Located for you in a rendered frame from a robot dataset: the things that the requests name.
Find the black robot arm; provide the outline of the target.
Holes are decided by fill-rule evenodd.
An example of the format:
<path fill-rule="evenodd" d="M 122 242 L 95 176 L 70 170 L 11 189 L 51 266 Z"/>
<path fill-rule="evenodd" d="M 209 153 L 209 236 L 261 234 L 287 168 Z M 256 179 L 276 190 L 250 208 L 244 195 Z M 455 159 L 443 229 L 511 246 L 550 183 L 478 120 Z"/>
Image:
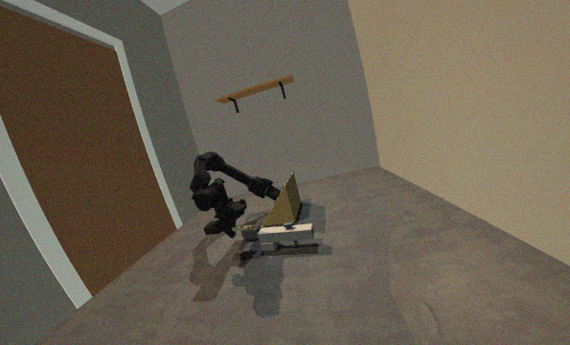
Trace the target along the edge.
<path fill-rule="evenodd" d="M 226 164 L 218 153 L 206 152 L 196 157 L 194 161 L 194 178 L 190 184 L 190 188 L 193 191 L 192 200 L 194 200 L 194 204 L 198 209 L 202 211 L 211 210 L 216 203 L 227 197 L 223 186 L 224 180 L 217 178 L 208 187 L 211 176 L 206 171 L 225 173 L 246 185 L 249 192 L 261 198 L 268 196 L 276 202 L 281 193 L 280 190 L 272 186 L 273 181 L 257 176 L 251 177 Z M 239 203 L 232 198 L 229 199 L 230 201 L 222 207 L 222 214 L 238 219 L 244 214 L 245 208 L 247 208 L 246 203 L 244 199 L 240 200 Z"/>

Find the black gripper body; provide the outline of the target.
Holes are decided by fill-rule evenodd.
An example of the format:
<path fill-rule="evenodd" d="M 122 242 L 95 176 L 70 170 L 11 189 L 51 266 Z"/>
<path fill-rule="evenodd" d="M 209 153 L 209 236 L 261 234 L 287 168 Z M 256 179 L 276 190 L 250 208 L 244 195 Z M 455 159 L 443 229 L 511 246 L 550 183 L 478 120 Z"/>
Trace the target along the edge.
<path fill-rule="evenodd" d="M 229 215 L 224 216 L 222 214 L 222 207 L 225 206 L 225 204 L 227 204 L 229 201 L 230 201 L 229 197 L 225 197 L 223 200 L 220 200 L 212 207 L 215 209 L 216 212 L 215 218 L 218 218 L 218 220 L 210 221 L 207 225 L 205 225 L 204 232 L 206 235 L 219 234 L 219 233 L 221 234 L 221 232 L 225 229 L 225 226 L 227 226 L 230 223 L 229 219 L 232 219 L 233 217 Z"/>

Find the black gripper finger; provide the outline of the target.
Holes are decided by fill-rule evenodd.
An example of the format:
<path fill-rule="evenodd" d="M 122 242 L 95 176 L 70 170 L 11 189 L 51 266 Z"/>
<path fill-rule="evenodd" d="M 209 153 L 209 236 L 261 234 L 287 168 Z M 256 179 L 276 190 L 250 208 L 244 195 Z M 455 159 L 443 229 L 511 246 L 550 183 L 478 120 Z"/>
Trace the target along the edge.
<path fill-rule="evenodd" d="M 233 229 L 232 229 L 232 223 L 230 222 L 227 226 L 225 226 L 225 229 L 222 231 L 224 232 L 228 237 L 230 237 L 231 239 L 234 238 L 234 233 L 233 233 Z"/>
<path fill-rule="evenodd" d="M 235 226 L 236 226 L 236 220 L 237 220 L 237 219 L 236 219 L 236 218 L 229 218 L 229 220 L 230 220 L 230 222 L 233 222 L 233 223 L 232 223 L 232 227 L 235 227 Z M 234 237 L 235 237 L 236 234 L 237 234 L 236 231 L 233 231 L 233 233 L 234 233 Z"/>

